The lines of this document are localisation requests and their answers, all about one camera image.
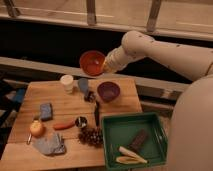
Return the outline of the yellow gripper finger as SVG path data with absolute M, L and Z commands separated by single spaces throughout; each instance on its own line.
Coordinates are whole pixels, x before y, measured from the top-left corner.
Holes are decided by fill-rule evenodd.
M 106 61 L 104 61 L 103 64 L 102 64 L 102 71 L 103 71 L 103 73 L 107 73 L 108 72 Z

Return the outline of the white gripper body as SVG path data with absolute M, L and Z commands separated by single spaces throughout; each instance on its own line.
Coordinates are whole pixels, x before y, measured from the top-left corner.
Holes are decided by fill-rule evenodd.
M 122 47 L 118 47 L 109 52 L 104 61 L 107 63 L 107 73 L 115 73 L 123 70 L 134 59 Z

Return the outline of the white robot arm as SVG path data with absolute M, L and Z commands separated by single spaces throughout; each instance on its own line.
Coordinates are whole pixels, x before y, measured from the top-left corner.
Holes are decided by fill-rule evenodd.
M 213 48 L 162 42 L 138 31 L 108 53 L 106 72 L 149 57 L 187 78 L 171 118 L 167 171 L 213 171 Z

